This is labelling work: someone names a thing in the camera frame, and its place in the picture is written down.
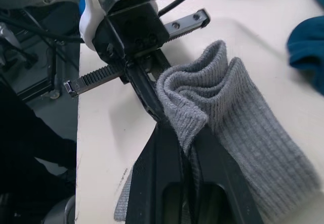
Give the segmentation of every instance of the bolt hole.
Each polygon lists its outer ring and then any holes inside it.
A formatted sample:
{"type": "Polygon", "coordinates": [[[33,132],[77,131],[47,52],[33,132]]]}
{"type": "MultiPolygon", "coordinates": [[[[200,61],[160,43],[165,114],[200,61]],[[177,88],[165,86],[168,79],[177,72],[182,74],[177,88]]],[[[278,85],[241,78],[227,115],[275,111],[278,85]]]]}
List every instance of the bolt hole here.
{"type": "Polygon", "coordinates": [[[173,22],[172,23],[172,27],[175,29],[179,29],[180,28],[180,24],[178,22],[173,22]]]}
{"type": "Polygon", "coordinates": [[[194,20],[200,20],[200,15],[199,14],[194,14],[193,19],[194,20]]]}
{"type": "Polygon", "coordinates": [[[136,44],[137,48],[142,49],[144,47],[144,43],[143,43],[143,41],[141,39],[136,39],[135,44],[136,44]]]}

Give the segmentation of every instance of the ribbed knit fabric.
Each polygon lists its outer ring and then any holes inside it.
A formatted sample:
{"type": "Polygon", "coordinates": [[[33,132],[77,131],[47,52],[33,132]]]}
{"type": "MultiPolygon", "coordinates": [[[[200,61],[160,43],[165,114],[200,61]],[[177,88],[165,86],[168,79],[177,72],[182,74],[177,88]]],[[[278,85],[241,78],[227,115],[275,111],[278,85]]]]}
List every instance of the ribbed knit fabric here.
{"type": "Polygon", "coordinates": [[[115,208],[115,213],[113,218],[116,221],[125,221],[128,207],[128,199],[130,198],[131,191],[131,183],[132,183],[132,174],[133,169],[130,171],[130,175],[128,176],[126,183],[121,191],[120,197],[117,202],[117,206],[115,208]]]}
{"type": "Polygon", "coordinates": [[[165,71],[156,90],[185,153],[208,124],[238,162],[265,223],[274,223],[308,200],[319,180],[241,60],[228,65],[226,56],[217,41],[196,62],[165,71]]]}

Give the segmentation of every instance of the black plastic part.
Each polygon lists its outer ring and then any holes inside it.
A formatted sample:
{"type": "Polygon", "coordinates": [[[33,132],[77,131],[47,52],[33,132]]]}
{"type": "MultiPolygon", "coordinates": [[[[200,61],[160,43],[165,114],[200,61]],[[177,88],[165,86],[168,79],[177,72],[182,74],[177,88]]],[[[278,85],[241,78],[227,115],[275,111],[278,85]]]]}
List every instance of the black plastic part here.
{"type": "Polygon", "coordinates": [[[179,224],[183,201],[177,135],[158,123],[133,168],[126,224],[179,224]]]}
{"type": "Polygon", "coordinates": [[[127,77],[125,75],[122,75],[119,77],[120,81],[124,84],[127,85],[129,83],[129,80],[127,79],[127,77]]]}
{"type": "Polygon", "coordinates": [[[23,91],[17,93],[18,97],[24,102],[31,101],[47,92],[55,89],[55,75],[56,75],[56,45],[53,44],[51,49],[51,58],[47,70],[47,78],[27,87],[23,91]]]}
{"type": "Polygon", "coordinates": [[[149,59],[151,60],[152,64],[150,72],[156,80],[161,75],[161,73],[171,67],[161,49],[158,49],[155,52],[151,53],[149,59]]]}
{"type": "Polygon", "coordinates": [[[165,114],[162,105],[155,93],[154,84],[147,75],[145,68],[140,64],[127,66],[126,76],[128,81],[132,84],[145,110],[157,122],[163,120],[165,114]]]}
{"type": "Polygon", "coordinates": [[[129,7],[140,5],[143,3],[146,3],[150,0],[119,0],[117,3],[114,4],[114,6],[109,10],[107,15],[113,14],[114,12],[118,12],[123,9],[128,9],[129,7]]]}
{"type": "Polygon", "coordinates": [[[121,63],[117,63],[115,65],[107,65],[76,80],[65,82],[64,85],[67,92],[72,97],[76,97],[123,75],[124,66],[121,63]]]}
{"type": "Polygon", "coordinates": [[[204,12],[204,14],[205,14],[206,17],[207,17],[207,20],[205,20],[205,21],[202,23],[202,25],[201,25],[201,27],[204,28],[204,27],[206,27],[206,26],[211,22],[211,17],[209,16],[209,14],[206,12],[205,9],[198,10],[198,12],[199,12],[199,11],[204,12]]]}
{"type": "Polygon", "coordinates": [[[193,204],[196,210],[194,214],[195,223],[205,223],[202,220],[208,219],[206,217],[208,214],[212,215],[211,218],[217,217],[213,211],[206,212],[206,207],[211,204],[210,196],[213,194],[218,198],[213,202],[215,210],[220,210],[220,204],[223,202],[222,198],[227,198],[234,223],[263,224],[263,220],[239,165],[220,144],[209,127],[204,127],[199,132],[195,138],[194,145],[204,183],[200,190],[200,200],[193,204]]]}
{"type": "Polygon", "coordinates": [[[168,39],[169,33],[148,0],[107,15],[97,28],[93,44],[100,58],[111,64],[126,55],[140,57],[154,51],[168,39]]]}
{"type": "Polygon", "coordinates": [[[29,54],[25,52],[24,50],[17,48],[13,46],[11,43],[9,43],[6,39],[0,39],[0,44],[6,48],[6,50],[13,50],[16,51],[17,53],[20,53],[22,56],[25,57],[26,60],[30,61],[31,63],[36,63],[38,61],[37,56],[33,54],[29,54]]]}

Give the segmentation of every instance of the white table surface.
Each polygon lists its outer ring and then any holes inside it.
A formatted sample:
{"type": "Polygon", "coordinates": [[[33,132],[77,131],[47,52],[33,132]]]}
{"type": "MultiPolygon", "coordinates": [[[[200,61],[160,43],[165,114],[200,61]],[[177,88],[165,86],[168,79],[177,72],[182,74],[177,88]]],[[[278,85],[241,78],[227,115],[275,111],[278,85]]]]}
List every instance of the white table surface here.
{"type": "MultiPolygon", "coordinates": [[[[159,0],[164,6],[170,0],[159,0]]],[[[228,57],[240,57],[274,114],[324,180],[324,97],[288,66],[286,42],[303,20],[323,14],[315,0],[187,0],[164,22],[206,8],[210,25],[166,44],[171,64],[188,63],[217,39],[228,57]]],[[[80,75],[103,67],[81,46],[80,75]]],[[[76,223],[114,223],[113,212],[129,169],[150,137],[154,121],[130,85],[119,79],[79,97],[76,223]]],[[[318,195],[285,223],[320,223],[324,196],[318,195]]]]}

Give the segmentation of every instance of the teal cloth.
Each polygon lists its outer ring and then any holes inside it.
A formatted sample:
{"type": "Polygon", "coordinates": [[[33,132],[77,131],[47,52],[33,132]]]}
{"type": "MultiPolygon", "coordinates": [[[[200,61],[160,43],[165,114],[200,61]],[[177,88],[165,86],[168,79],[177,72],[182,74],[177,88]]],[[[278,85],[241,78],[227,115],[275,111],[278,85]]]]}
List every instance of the teal cloth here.
{"type": "MultiPolygon", "coordinates": [[[[324,7],[324,0],[317,0],[324,7]]],[[[289,64],[313,74],[314,88],[324,95],[324,16],[300,23],[288,39],[289,64]]]]}

